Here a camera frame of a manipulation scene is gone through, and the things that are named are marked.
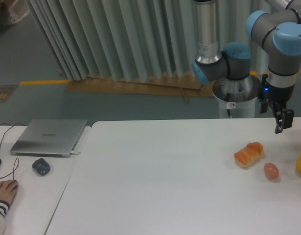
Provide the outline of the person's hand on mouse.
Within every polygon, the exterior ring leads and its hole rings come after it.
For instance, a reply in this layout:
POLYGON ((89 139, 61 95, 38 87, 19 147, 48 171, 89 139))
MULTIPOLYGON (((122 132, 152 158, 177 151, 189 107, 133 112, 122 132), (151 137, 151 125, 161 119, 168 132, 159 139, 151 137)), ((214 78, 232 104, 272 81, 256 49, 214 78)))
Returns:
POLYGON ((0 201, 8 204, 12 204, 18 191, 18 181, 7 180, 0 181, 0 201))

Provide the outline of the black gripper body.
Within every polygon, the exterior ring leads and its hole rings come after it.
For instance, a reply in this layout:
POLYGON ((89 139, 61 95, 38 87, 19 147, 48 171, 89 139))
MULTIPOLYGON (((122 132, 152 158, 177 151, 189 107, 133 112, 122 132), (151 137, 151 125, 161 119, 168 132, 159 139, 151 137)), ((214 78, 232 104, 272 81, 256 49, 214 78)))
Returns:
POLYGON ((268 82, 268 74, 263 74, 259 87, 258 99, 267 99, 268 107, 272 109, 273 103, 280 103, 287 107, 287 101, 291 98, 294 85, 289 87, 276 87, 268 82))

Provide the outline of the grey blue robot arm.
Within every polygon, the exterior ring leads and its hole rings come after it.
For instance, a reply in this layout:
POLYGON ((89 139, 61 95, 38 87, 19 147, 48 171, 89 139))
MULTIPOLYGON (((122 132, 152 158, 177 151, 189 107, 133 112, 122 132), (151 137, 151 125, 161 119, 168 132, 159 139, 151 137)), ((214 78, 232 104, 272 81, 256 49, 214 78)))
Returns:
POLYGON ((268 71, 257 79, 250 74, 248 45, 231 42, 219 46, 218 2, 195 0, 197 54, 192 70, 201 84, 214 81, 214 95, 226 103, 258 98, 261 113, 271 109, 275 133, 290 128, 294 111, 287 108, 301 64, 301 0, 271 0, 278 9, 253 12, 246 20, 248 37, 269 56, 268 71))

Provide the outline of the striped sleeve forearm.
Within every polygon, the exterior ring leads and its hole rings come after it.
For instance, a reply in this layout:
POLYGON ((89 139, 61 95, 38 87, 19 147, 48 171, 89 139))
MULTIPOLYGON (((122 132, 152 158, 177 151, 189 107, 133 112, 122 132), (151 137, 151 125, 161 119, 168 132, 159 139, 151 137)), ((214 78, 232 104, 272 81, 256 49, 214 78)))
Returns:
POLYGON ((6 214, 10 208, 9 203, 0 200, 0 235, 4 234, 6 228, 6 214))

